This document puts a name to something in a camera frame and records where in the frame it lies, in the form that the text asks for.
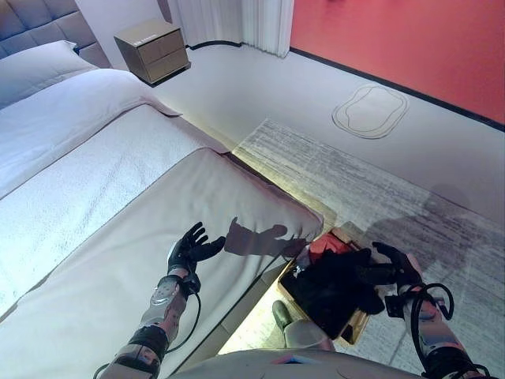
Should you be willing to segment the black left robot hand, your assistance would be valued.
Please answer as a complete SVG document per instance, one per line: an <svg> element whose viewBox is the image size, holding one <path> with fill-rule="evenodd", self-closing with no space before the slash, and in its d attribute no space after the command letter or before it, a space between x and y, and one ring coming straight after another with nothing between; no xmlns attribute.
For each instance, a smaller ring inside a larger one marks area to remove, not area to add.
<svg viewBox="0 0 505 379"><path fill-rule="evenodd" d="M206 261L219 253L226 242L224 236L209 242L202 222L194 224L175 243L167 260L167 274L183 269L187 274L195 273L198 262Z"/></svg>

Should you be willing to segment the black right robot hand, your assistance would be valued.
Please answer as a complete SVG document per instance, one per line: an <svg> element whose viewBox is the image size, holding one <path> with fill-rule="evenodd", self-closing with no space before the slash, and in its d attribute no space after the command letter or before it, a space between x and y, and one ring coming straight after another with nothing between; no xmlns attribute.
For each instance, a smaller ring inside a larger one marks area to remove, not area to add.
<svg viewBox="0 0 505 379"><path fill-rule="evenodd" d="M375 286L394 284L399 295L412 286L423 284L420 269L408 254L382 242L373 242L372 246L390 262L358 265L355 272L361 282Z"/></svg>

